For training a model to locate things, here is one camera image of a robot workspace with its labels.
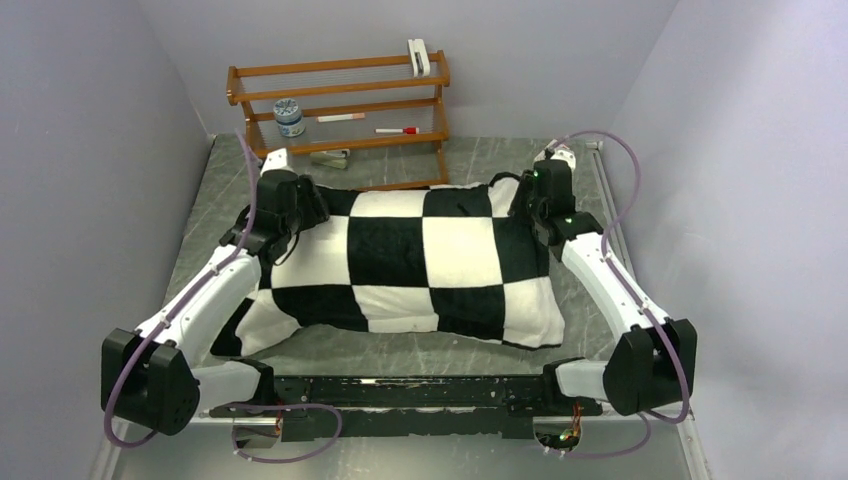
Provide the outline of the black white checkered pillowcase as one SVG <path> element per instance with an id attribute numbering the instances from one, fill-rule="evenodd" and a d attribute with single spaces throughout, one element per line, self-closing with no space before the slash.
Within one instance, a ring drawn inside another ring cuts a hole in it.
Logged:
<path id="1" fill-rule="evenodd" d="M 252 355 L 314 325 L 559 346 L 565 321 L 548 250 L 508 213 L 518 185 L 515 174 L 500 173 L 429 189 L 321 188 L 327 221 L 262 272 L 212 353 Z"/>

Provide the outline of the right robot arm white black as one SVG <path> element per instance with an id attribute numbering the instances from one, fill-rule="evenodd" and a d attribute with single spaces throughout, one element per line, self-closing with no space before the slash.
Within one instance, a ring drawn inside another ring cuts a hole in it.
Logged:
<path id="1" fill-rule="evenodd" d="M 612 251 L 606 231 L 577 209 L 572 169 L 541 160 L 524 171 L 509 214 L 533 228 L 552 257 L 576 276 L 599 308 L 616 345 L 607 361 L 572 359 L 545 369 L 565 398 L 604 401 L 620 415 L 659 414 L 680 404 L 689 411 L 697 332 L 687 319 L 667 315 L 641 289 Z"/>

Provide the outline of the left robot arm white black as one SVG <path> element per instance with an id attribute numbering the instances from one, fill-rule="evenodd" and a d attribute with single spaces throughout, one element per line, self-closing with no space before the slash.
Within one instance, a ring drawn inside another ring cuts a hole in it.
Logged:
<path id="1" fill-rule="evenodd" d="M 101 407 L 110 440 L 114 418 L 173 436 L 208 410 L 275 403 L 271 367 L 241 358 L 198 362 L 296 236 L 328 218 L 310 176 L 277 169 L 254 180 L 250 204 L 178 296 L 134 330 L 116 328 L 104 339 Z"/>

